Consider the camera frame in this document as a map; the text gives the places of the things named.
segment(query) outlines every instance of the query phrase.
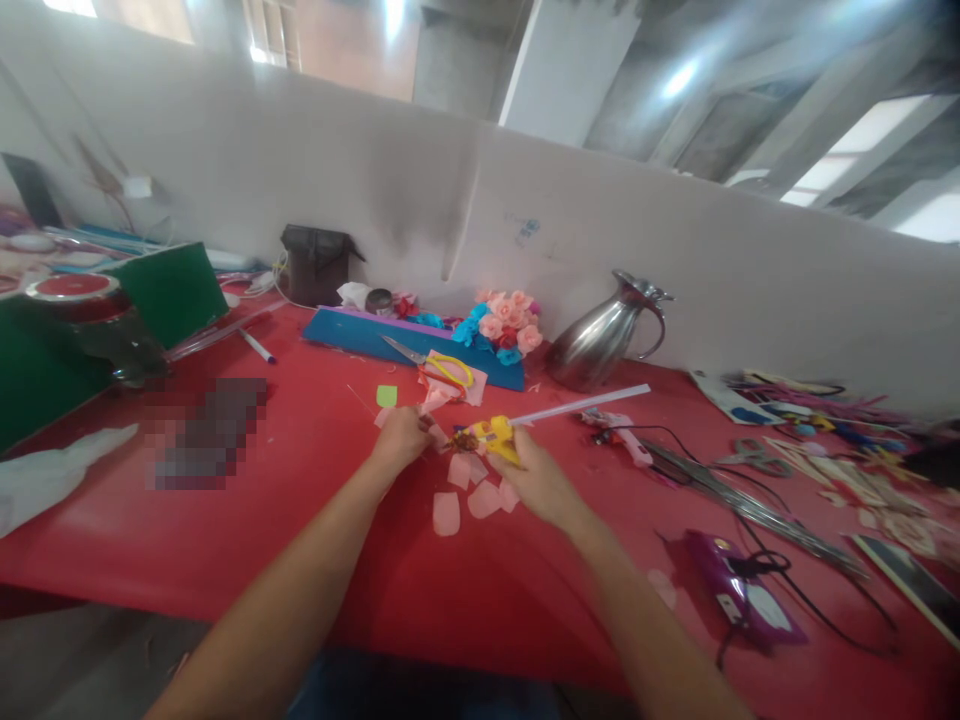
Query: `pen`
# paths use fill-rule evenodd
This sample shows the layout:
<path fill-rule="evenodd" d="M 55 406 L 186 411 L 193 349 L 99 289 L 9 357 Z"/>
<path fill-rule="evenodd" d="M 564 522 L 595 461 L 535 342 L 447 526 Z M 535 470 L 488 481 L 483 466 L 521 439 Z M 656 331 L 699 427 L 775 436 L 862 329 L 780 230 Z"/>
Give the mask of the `pen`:
<path fill-rule="evenodd" d="M 262 357 L 264 360 L 266 360 L 266 361 L 267 361 L 268 363 L 270 363 L 271 365 L 276 365 L 276 364 L 277 364 L 277 359 L 276 359 L 273 355 L 271 355 L 263 345 L 261 345 L 260 343 L 258 343 L 258 342 L 250 335 L 250 333 L 248 333 L 248 332 L 247 332 L 246 330 L 244 330 L 243 328 L 240 328 L 240 334 L 243 336 L 243 339 L 247 341 L 247 344 L 256 351 L 257 355 L 259 355 L 260 357 Z"/>

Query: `red lid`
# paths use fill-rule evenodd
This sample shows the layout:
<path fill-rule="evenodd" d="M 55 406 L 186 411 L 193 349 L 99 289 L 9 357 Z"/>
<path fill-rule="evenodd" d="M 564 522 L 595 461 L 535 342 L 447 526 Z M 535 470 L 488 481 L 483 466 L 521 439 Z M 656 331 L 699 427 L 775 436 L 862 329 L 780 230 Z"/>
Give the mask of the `red lid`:
<path fill-rule="evenodd" d="M 61 320 L 74 323 L 111 320 L 130 308 L 120 281 L 97 273 L 57 275 L 33 283 L 26 294 L 50 307 Z"/>
<path fill-rule="evenodd" d="M 27 288 L 27 295 L 44 302 L 73 303 L 103 298 L 119 289 L 120 281 L 109 275 L 76 273 L 55 275 L 33 283 Z"/>

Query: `blue foam block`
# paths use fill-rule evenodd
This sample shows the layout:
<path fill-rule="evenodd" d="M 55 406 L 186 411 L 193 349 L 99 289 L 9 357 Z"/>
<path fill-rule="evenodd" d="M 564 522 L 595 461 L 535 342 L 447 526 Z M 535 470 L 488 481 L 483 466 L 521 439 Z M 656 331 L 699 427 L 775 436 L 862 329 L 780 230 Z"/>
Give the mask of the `blue foam block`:
<path fill-rule="evenodd" d="M 413 365 L 407 358 L 388 345 L 381 335 L 388 335 L 424 355 L 436 350 L 462 360 L 477 370 L 487 373 L 487 383 L 497 387 L 523 392 L 523 366 L 501 365 L 492 353 L 475 350 L 449 338 L 436 337 L 422 332 L 418 325 L 410 323 L 410 329 L 387 325 L 359 313 L 335 312 L 320 308 L 313 320 L 303 330 L 303 337 L 313 342 L 342 347 L 344 350 L 372 355 L 395 363 Z"/>

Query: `green board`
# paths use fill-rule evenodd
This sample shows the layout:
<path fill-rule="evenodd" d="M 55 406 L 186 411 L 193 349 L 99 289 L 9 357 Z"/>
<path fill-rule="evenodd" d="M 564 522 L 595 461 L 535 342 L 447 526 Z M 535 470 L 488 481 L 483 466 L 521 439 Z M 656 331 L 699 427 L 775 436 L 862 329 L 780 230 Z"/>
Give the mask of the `green board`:
<path fill-rule="evenodd" d="M 104 271 L 120 280 L 166 348 L 227 312 L 203 245 L 179 245 Z M 106 389 L 113 368 L 23 296 L 0 300 L 0 454 Z"/>

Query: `black bag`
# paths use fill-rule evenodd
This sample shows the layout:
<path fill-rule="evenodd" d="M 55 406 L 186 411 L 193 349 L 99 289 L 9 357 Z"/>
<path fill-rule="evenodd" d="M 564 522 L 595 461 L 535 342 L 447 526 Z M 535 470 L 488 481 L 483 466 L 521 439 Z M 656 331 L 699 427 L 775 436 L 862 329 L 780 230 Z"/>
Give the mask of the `black bag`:
<path fill-rule="evenodd" d="M 287 249 L 287 295 L 299 305 L 339 305 L 337 288 L 347 282 L 350 255 L 367 261 L 352 237 L 333 230 L 287 225 L 280 242 Z"/>

